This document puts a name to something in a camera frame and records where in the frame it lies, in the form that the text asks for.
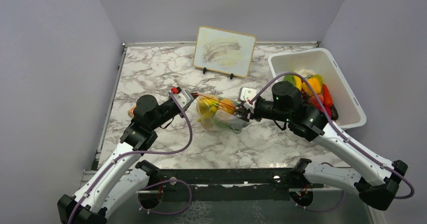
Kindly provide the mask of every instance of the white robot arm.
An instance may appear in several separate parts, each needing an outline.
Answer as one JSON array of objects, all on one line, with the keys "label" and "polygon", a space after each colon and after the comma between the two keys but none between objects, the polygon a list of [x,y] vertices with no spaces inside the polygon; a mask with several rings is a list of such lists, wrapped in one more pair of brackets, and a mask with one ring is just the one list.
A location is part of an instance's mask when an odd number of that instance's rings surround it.
[{"label": "white robot arm", "polygon": [[[298,183],[298,186],[325,184],[343,189],[358,194],[362,201],[379,210],[386,210],[394,198],[413,195],[413,187],[409,185],[411,194],[396,197],[400,181],[408,183],[403,177],[408,168],[404,162],[392,162],[370,151],[323,112],[313,106],[303,105],[301,93],[289,84],[280,82],[273,86],[273,101],[259,96],[268,85],[258,94],[254,89],[242,88],[239,93],[242,102],[240,113],[246,114],[247,121],[263,118],[285,122],[294,134],[325,147],[352,167],[335,168],[300,159],[292,170],[289,169],[292,183]],[[123,174],[138,161],[140,154],[153,153],[147,150],[157,138],[154,129],[183,113],[194,101],[196,94],[175,89],[174,96],[173,101],[169,99],[160,106],[150,95],[138,100],[134,119],[107,162],[73,196],[64,195],[59,200],[62,223],[105,224],[121,203],[148,185],[150,178],[147,170],[134,169],[127,176]]]}]

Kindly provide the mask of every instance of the yellow fruit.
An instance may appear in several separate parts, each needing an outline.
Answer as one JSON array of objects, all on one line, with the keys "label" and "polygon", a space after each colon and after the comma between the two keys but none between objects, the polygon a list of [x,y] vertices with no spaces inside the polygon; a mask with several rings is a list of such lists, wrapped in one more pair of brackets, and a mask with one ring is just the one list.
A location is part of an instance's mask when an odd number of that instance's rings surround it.
[{"label": "yellow fruit", "polygon": [[[320,84],[319,79],[317,79],[315,77],[312,77],[312,78],[308,79],[307,81],[311,85],[311,87],[313,88],[314,94],[320,94],[322,92],[322,85]],[[311,92],[310,88],[308,87],[308,85],[305,82],[303,82],[302,88],[310,96],[313,95],[313,93]]]},{"label": "yellow fruit", "polygon": [[294,77],[295,87],[298,88],[298,90],[301,90],[301,87],[302,87],[301,78],[299,78],[298,76],[293,76],[293,77]]},{"label": "yellow fruit", "polygon": [[203,106],[207,106],[207,108],[209,108],[211,105],[215,104],[215,101],[212,101],[211,99],[208,99],[208,98],[203,98],[199,101],[199,104]]},{"label": "yellow fruit", "polygon": [[313,77],[314,77],[314,78],[317,78],[317,79],[319,80],[319,83],[320,83],[320,85],[321,85],[321,86],[323,85],[323,78],[322,78],[322,76],[321,76],[321,75],[319,75],[319,74],[315,74]]},{"label": "yellow fruit", "polygon": [[200,118],[202,119],[202,121],[203,120],[206,120],[206,119],[212,119],[213,117],[214,117],[214,113],[212,113],[212,112],[210,112],[210,111],[207,111],[207,112],[205,112],[205,113],[203,113],[201,116],[200,116]]},{"label": "yellow fruit", "polygon": [[215,115],[215,113],[218,111],[218,107],[216,106],[211,106],[209,108],[209,112],[211,112],[213,115]]}]

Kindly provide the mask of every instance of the plastic fruit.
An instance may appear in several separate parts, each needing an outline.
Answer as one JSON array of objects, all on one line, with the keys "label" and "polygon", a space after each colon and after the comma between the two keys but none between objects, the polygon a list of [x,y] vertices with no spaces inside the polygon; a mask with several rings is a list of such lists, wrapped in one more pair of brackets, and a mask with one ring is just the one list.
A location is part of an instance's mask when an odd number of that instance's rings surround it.
[{"label": "plastic fruit", "polygon": [[295,86],[295,81],[294,81],[294,76],[291,74],[287,74],[284,78],[283,78],[284,82],[290,82],[292,85]]},{"label": "plastic fruit", "polygon": [[298,88],[298,90],[301,90],[302,88],[302,81],[301,78],[299,78],[298,76],[294,76],[292,75],[292,77],[294,78],[294,82],[295,82],[295,87]]},{"label": "plastic fruit", "polygon": [[307,92],[301,91],[301,97],[303,98],[303,102],[305,104],[308,104],[310,102],[310,95]]},{"label": "plastic fruit", "polygon": [[203,106],[208,106],[209,108],[211,105],[218,105],[218,101],[211,100],[209,98],[203,98],[199,101],[199,104]]},{"label": "plastic fruit", "polygon": [[[322,102],[322,104],[323,104],[323,102],[324,102],[323,96],[322,96],[322,95],[317,95],[317,96],[319,97],[320,101],[321,101],[321,102]],[[312,97],[310,98],[310,102],[311,102],[311,104],[313,104],[317,109],[322,109],[322,107],[320,107],[319,103],[317,102],[317,99],[316,99],[314,96],[312,96]]]},{"label": "plastic fruit", "polygon": [[319,74],[315,74],[313,77],[314,77],[314,78],[317,78],[317,79],[319,80],[320,85],[323,85],[323,78],[322,78],[322,76],[321,76],[321,75],[319,75]]},{"label": "plastic fruit", "polygon": [[332,112],[331,109],[329,107],[325,107],[326,113],[328,114],[328,116],[332,119]]},{"label": "plastic fruit", "polygon": [[334,105],[331,106],[331,112],[332,112],[331,119],[334,121],[338,120],[338,111],[336,110]]},{"label": "plastic fruit", "polygon": [[[317,79],[315,77],[311,77],[307,81],[311,85],[311,87],[313,88],[315,94],[320,94],[322,92],[322,85],[320,84],[319,79]],[[304,89],[305,92],[308,92],[308,94],[310,94],[310,96],[313,95],[310,88],[308,87],[308,85],[305,82],[303,82],[302,88]]]},{"label": "plastic fruit", "polygon": [[325,99],[323,105],[326,107],[331,107],[333,105],[333,100],[331,94],[329,93],[329,89],[325,84],[323,84],[322,88],[323,98]]},{"label": "plastic fruit", "polygon": [[220,101],[218,109],[221,109],[221,110],[227,112],[228,114],[233,115],[234,114],[234,110],[235,110],[234,109],[234,103],[230,99],[225,99],[224,98],[224,99],[222,99]]}]

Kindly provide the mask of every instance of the marble countertop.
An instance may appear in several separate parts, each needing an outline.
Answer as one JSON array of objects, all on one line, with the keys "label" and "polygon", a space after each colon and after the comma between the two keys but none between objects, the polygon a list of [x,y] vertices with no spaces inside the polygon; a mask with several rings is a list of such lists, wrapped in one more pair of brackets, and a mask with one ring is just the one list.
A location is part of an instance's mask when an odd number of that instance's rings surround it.
[{"label": "marble countertop", "polygon": [[[110,156],[131,118],[127,111],[145,94],[155,96],[159,104],[168,99],[172,86],[190,92],[209,93],[236,99],[241,87],[261,89],[269,78],[267,58],[278,52],[297,52],[314,45],[258,45],[247,78],[208,71],[203,74],[192,64],[194,45],[129,47],[123,63],[111,116],[108,121],[99,165]],[[271,100],[271,91],[262,97]],[[253,122],[242,133],[205,130],[197,122],[192,104],[187,115],[193,126],[193,142],[175,155],[145,155],[143,159],[159,168],[276,168],[292,167],[300,158],[347,166],[321,146],[307,142],[290,131],[280,131],[272,121]],[[175,118],[167,129],[156,130],[158,139],[150,150],[173,151],[185,146],[189,132],[184,119]]]}]

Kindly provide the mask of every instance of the gray wall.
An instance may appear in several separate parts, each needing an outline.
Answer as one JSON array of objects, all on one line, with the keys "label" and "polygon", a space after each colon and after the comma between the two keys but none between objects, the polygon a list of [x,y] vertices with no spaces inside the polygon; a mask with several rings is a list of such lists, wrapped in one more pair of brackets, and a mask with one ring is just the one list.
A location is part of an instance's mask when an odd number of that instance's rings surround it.
[{"label": "gray wall", "polygon": [[0,223],[59,223],[105,118],[121,44],[98,0],[0,0]]},{"label": "gray wall", "polygon": [[[363,107],[350,131],[372,150],[409,164],[415,196],[395,200],[387,223],[425,223],[427,182],[427,0],[345,0],[321,46],[329,49]],[[399,194],[408,193],[401,184]]]},{"label": "gray wall", "polygon": [[260,41],[322,40],[344,0],[100,0],[126,43],[194,41],[207,25]]}]

